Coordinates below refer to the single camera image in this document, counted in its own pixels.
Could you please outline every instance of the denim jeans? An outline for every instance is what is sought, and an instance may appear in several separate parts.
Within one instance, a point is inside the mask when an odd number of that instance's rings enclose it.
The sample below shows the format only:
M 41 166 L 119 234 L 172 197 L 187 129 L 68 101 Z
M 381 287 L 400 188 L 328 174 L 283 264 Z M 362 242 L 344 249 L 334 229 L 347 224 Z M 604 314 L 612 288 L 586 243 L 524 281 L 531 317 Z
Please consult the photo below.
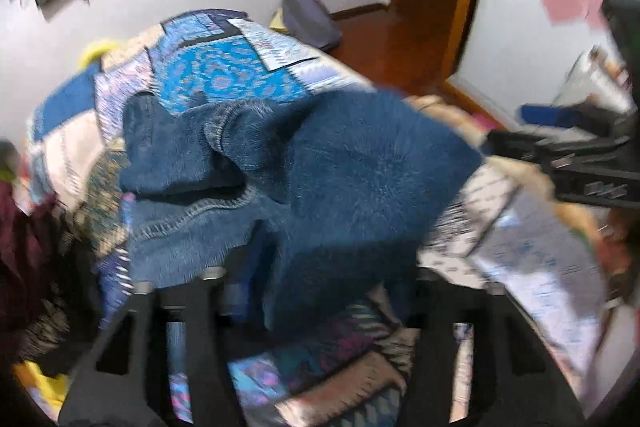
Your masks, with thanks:
M 132 279 L 186 282 L 263 219 L 280 237 L 265 324 L 282 334 L 380 282 L 409 287 L 417 248 L 480 164 L 445 125 L 387 92 L 206 103 L 176 117 L 139 93 L 124 137 Z

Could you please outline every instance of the maroon cloth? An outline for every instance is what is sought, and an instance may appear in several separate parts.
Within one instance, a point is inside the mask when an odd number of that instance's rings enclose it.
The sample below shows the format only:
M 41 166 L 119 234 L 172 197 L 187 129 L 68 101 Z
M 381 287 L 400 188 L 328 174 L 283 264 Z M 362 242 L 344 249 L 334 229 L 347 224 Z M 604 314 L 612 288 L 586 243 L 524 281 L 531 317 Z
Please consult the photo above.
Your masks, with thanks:
M 58 247 L 55 196 L 27 216 L 15 206 L 12 192 L 10 183 L 0 182 L 0 352 L 10 359 L 42 312 Z

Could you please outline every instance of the blue denim fabric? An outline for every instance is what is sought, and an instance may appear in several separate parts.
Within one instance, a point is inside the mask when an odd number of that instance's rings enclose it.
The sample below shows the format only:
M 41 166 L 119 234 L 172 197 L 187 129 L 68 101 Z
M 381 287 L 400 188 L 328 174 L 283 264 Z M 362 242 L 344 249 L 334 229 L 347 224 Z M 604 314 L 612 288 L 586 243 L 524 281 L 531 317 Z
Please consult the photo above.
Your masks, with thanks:
M 277 333 L 316 325 L 379 282 L 410 285 L 417 248 L 480 164 L 385 92 L 207 103 L 178 117 L 137 94 L 124 137 L 121 184 L 138 195 L 132 279 L 192 279 L 263 219 L 280 234 L 263 299 Z

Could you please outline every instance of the baseboard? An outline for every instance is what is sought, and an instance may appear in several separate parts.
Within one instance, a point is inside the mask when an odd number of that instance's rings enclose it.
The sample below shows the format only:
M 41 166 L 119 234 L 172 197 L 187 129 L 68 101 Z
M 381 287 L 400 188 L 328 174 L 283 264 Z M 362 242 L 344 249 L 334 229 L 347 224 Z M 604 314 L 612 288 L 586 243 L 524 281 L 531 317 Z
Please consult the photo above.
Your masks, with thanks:
M 377 12 L 380 10 L 388 10 L 389 5 L 383 4 L 381 2 L 373 3 L 373 4 L 365 4 L 364 6 L 356 6 L 355 8 L 349 8 L 348 10 L 341 10 L 339 12 L 334 12 L 331 14 L 331 17 L 334 21 L 343 21 L 345 19 L 350 19 L 351 17 L 355 17 L 357 15 L 364 15 L 365 13 Z
M 493 120 L 500 130 L 507 130 L 507 127 L 494 115 L 489 113 L 484 107 L 482 107 L 476 100 L 472 99 L 467 93 L 458 89 L 456 86 L 450 84 L 446 80 L 438 86 L 441 90 L 447 93 L 460 108 L 468 112 L 469 114 L 479 113 L 487 117 L 489 120 Z

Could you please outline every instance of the purple bag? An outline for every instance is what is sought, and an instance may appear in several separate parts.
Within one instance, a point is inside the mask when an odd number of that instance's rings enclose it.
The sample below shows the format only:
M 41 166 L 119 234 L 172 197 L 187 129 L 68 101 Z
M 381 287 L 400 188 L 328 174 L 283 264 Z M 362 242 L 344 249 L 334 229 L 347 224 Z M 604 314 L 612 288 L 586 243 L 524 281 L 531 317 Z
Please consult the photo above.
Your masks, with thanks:
M 342 40 L 342 32 L 321 0 L 282 0 L 282 17 L 290 35 L 324 52 Z

